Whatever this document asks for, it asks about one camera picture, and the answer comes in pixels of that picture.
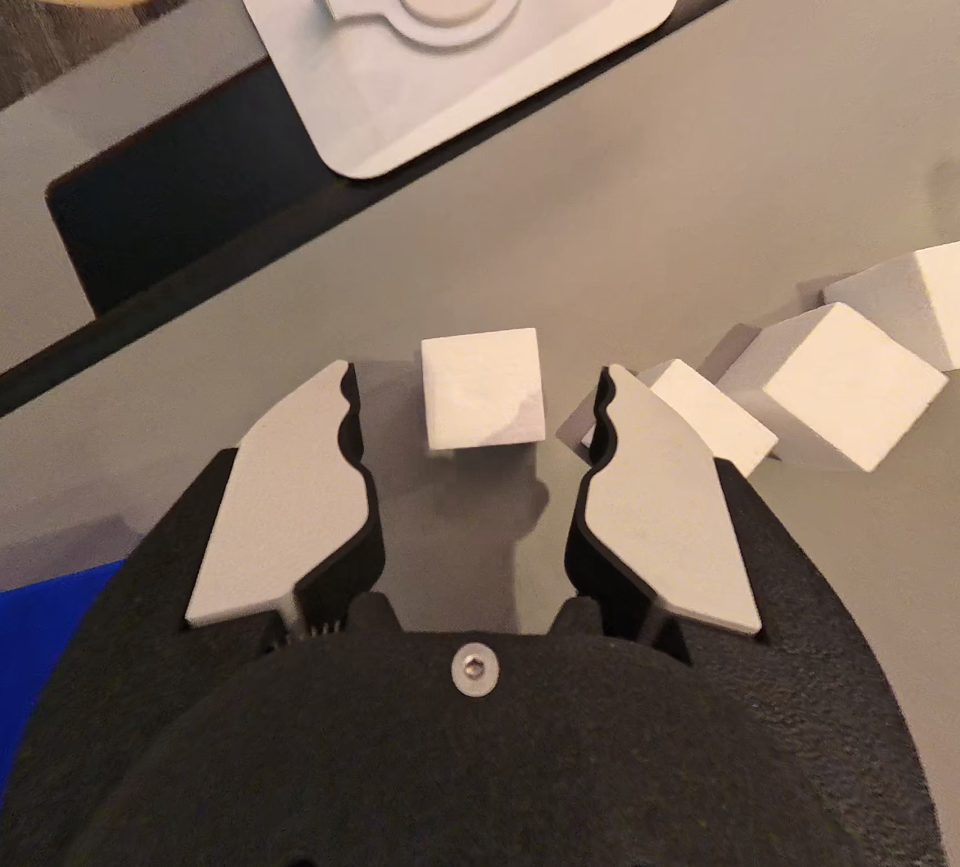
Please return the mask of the blue plastic bin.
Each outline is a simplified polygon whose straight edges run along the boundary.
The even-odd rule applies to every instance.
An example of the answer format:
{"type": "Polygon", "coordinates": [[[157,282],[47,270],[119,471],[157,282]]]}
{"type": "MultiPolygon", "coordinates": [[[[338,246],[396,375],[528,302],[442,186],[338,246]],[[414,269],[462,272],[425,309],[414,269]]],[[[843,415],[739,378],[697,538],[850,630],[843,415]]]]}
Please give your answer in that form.
{"type": "Polygon", "coordinates": [[[51,671],[123,560],[1,593],[1,789],[51,671]]]}

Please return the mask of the white foam cube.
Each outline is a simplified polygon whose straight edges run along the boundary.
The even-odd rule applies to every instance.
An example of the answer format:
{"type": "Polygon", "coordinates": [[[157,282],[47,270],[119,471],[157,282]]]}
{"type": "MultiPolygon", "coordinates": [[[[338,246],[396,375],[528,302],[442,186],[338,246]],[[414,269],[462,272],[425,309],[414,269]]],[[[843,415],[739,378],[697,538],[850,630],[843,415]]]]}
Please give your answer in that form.
{"type": "Polygon", "coordinates": [[[773,452],[777,436],[684,361],[673,358],[644,369],[635,379],[659,402],[627,383],[620,364],[606,371],[612,387],[598,386],[600,415],[584,439],[610,434],[611,455],[589,447],[591,474],[616,484],[647,480],[654,489],[695,487],[716,477],[715,462],[750,478],[773,452]]]}
{"type": "Polygon", "coordinates": [[[534,327],[424,339],[420,356],[432,452],[546,440],[534,327]]]}
{"type": "Polygon", "coordinates": [[[942,372],[959,368],[959,243],[918,249],[825,286],[845,304],[942,372]]]}
{"type": "Polygon", "coordinates": [[[870,474],[949,382],[843,303],[763,328],[717,388],[776,437],[783,463],[870,474]]]}

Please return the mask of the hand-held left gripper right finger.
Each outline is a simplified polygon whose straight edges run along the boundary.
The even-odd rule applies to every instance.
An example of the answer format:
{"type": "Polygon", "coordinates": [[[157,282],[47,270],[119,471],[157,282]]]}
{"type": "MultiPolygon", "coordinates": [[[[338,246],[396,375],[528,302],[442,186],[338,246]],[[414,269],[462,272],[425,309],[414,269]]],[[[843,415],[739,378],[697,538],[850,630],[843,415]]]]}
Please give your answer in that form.
{"type": "Polygon", "coordinates": [[[619,364],[601,369],[593,414],[563,565],[604,635],[653,638],[666,621],[693,621],[757,637],[761,613],[709,447],[619,364]]]}

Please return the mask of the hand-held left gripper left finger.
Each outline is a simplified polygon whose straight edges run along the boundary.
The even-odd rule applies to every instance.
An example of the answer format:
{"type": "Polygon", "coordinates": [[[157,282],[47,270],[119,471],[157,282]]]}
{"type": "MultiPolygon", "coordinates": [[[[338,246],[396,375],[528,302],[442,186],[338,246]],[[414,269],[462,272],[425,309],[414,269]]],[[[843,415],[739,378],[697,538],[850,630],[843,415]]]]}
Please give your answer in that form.
{"type": "Polygon", "coordinates": [[[293,635],[346,623],[385,566],[360,409],[354,364],[335,360],[246,431],[186,608],[191,627],[261,613],[293,635]]]}

